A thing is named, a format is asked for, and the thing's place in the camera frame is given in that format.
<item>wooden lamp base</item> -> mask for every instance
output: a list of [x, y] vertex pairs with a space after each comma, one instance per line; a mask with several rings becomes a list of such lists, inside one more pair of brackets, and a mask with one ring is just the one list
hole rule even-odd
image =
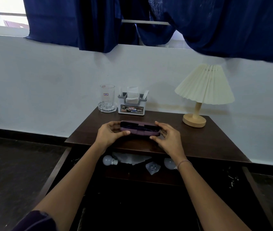
[[199, 116], [200, 107], [202, 103], [196, 102], [194, 113], [185, 114], [182, 118], [182, 121], [187, 124], [188, 126], [201, 128], [204, 127], [206, 124], [206, 119], [202, 116]]

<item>person's left hand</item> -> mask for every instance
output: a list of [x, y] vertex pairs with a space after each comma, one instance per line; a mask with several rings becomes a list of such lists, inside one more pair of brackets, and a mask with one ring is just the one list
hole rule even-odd
[[99, 130], [96, 137], [95, 143], [100, 147], [104, 148], [104, 151], [115, 142], [116, 139], [130, 134], [130, 131], [121, 131], [115, 133], [114, 131], [119, 131], [120, 121], [112, 121], [103, 124]]

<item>tabletop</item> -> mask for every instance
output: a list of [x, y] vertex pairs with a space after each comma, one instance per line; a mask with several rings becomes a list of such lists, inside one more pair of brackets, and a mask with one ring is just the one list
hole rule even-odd
[[[181, 133], [181, 142], [186, 156], [251, 162], [209, 116], [203, 116], [206, 119], [206, 125], [203, 128], [186, 125], [182, 117], [183, 114], [179, 113], [155, 111], [146, 111], [144, 116], [119, 114], [117, 111], [103, 113], [96, 108], [65, 142], [91, 146], [95, 142], [100, 126], [109, 121], [132, 120], [148, 123], [158, 121], [170, 124]], [[114, 151], [131, 154], [166, 154], [148, 136], [124, 136], [116, 140], [111, 148]]]

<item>bracelet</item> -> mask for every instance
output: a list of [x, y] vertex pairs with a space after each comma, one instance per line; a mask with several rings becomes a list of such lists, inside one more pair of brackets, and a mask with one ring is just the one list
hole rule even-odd
[[183, 159], [181, 162], [179, 162], [179, 163], [177, 164], [177, 166], [176, 166], [177, 170], [178, 170], [178, 167], [180, 166], [180, 164], [181, 164], [182, 162], [185, 162], [185, 161], [189, 162], [189, 163], [193, 166], [193, 164], [192, 164], [188, 159]]

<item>white plastic container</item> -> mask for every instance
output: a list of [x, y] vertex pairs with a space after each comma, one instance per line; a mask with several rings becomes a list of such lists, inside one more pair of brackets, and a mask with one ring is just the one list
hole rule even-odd
[[127, 93], [123, 92], [123, 96], [118, 95], [118, 113], [131, 114], [131, 115], [145, 115], [145, 106], [147, 97], [145, 100], [139, 98], [138, 104], [126, 103]]

